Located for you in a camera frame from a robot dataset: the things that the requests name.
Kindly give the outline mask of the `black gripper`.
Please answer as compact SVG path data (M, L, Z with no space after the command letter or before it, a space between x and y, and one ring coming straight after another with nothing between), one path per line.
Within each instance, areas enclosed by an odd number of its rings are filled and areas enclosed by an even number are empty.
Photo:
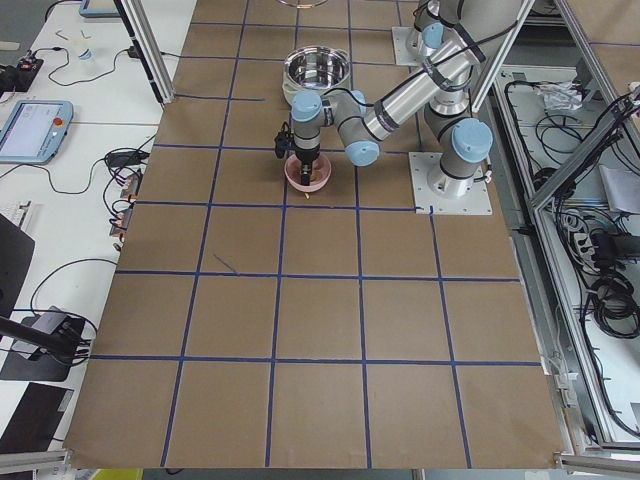
M296 148L295 155L301 162L300 183L302 186L309 186L311 182L311 171L313 170L313 162L319 156L319 148L312 149Z

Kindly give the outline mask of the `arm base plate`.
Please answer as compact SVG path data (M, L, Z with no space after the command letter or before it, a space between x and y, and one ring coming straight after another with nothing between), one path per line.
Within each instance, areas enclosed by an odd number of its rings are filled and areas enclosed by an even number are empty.
M391 35L396 65L417 66L424 61L429 48L420 32L413 27L394 26Z
M482 169L467 179L448 177L441 169L441 153L410 152L414 210L425 215L489 216L493 214Z

